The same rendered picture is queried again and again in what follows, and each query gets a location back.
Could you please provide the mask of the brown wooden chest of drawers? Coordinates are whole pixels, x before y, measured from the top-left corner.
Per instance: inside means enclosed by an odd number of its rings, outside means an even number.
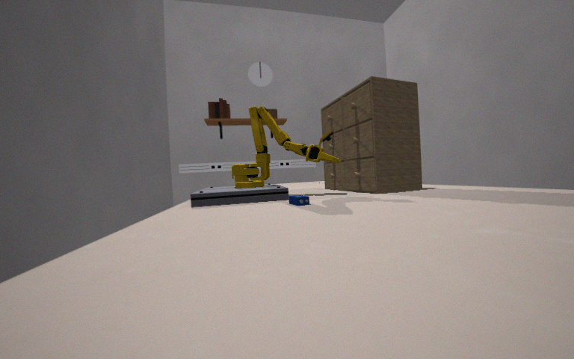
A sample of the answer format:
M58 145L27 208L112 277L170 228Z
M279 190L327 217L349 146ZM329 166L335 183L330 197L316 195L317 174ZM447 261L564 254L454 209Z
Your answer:
M343 98L368 82L372 116L344 126ZM339 100L342 102L342 128L334 130L333 134L343 130L344 158L340 160L346 165L346 161L374 158L376 191L347 190L346 170L345 189L326 188L325 166L333 163L327 161L324 161L325 189L372 194L422 189L417 83L371 76L321 109L322 137L326 135L322 111ZM345 158L345 130L369 120L373 125L374 153Z

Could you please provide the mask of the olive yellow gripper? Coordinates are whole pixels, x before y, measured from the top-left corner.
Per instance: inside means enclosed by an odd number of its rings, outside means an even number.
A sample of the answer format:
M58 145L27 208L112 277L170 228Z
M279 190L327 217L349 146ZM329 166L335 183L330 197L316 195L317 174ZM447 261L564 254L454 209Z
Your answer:
M322 149L320 147L322 142L324 142L325 140L329 141L331 139L330 136L333 134L331 132L332 132L332 130L330 130L326 135L324 135L320 139L319 145L310 144L309 148L306 151L306 161L307 162L308 162L308 160L311 162L320 162L320 161L327 161L327 162L333 162L333 163L342 162L340 159L337 159L334 156L331 156L331 155L324 153L323 152L324 149Z

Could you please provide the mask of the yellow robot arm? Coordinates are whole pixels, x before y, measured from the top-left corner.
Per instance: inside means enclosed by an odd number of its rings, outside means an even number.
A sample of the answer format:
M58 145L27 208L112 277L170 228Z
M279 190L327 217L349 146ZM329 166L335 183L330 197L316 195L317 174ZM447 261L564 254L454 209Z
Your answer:
M294 151L296 154L306 157L306 151L309 147L305 146L303 143L292 143L288 134L284 131L281 131L278 125L275 124L276 122L270 113L267 111L268 110L262 106L258 108L256 106L249 108L253 139L257 151L256 163L251 163L249 165L233 165L233 176L236 176L236 188L262 187L264 186L264 181L261 180L267 180L270 177L269 163L271 163L271 159L270 154L268 154L268 145L262 120L264 120L268 128L271 130L274 138L280 146L284 146L287 151ZM270 116L273 120L270 118ZM259 169L257 167L261 168L260 177L258 177ZM251 181L249 181L249 178Z

